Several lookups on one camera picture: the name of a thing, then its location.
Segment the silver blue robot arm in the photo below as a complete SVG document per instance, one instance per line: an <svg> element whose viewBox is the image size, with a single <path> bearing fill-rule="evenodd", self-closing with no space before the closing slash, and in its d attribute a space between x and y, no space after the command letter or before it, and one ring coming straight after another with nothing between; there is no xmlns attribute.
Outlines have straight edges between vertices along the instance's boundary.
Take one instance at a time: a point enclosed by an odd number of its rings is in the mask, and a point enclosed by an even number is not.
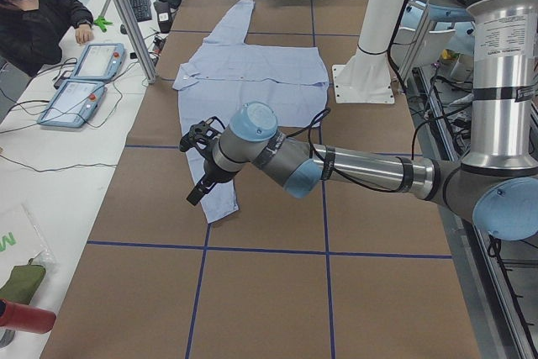
<svg viewBox="0 0 538 359"><path fill-rule="evenodd" d="M530 154L537 0L428 0L475 24L471 144L457 162L404 155L411 122L387 54L408 0L368 0L356 53L331 70L319 52L248 45L254 3L237 2L179 68L174 88L194 187L208 222L238 209L234 177L255 166L296 198L321 181L412 193L501 240L537 231Z"/></svg>

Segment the person's hand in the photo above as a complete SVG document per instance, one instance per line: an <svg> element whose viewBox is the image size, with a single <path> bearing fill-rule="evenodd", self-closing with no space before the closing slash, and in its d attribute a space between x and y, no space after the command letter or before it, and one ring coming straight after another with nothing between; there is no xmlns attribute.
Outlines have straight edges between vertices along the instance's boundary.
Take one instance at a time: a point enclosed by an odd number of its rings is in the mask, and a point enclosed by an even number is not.
<svg viewBox="0 0 538 359"><path fill-rule="evenodd" d="M93 40L94 35L92 26L89 24L81 24L75 29L76 42L79 45L84 45L87 42Z"/></svg>

